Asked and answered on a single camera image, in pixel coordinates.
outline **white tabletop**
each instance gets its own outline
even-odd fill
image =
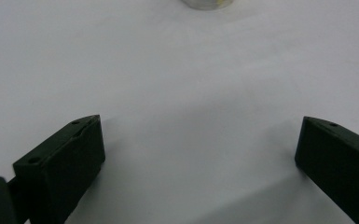
[[[92,114],[68,224],[352,223],[294,155],[303,116],[359,133],[359,1],[0,1],[0,176]]]

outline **silver can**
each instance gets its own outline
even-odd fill
[[[183,0],[188,6],[199,10],[214,10],[226,7],[233,0]]]

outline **screw hole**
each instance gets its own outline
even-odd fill
[[[28,162],[31,163],[31,164],[35,164],[35,163],[37,163],[39,161],[40,161],[39,157],[33,157],[30,160],[28,160]]]

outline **white surface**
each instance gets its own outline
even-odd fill
[[[352,223],[294,164],[302,117],[359,133],[359,1],[0,1],[0,175],[100,114],[67,223]]]

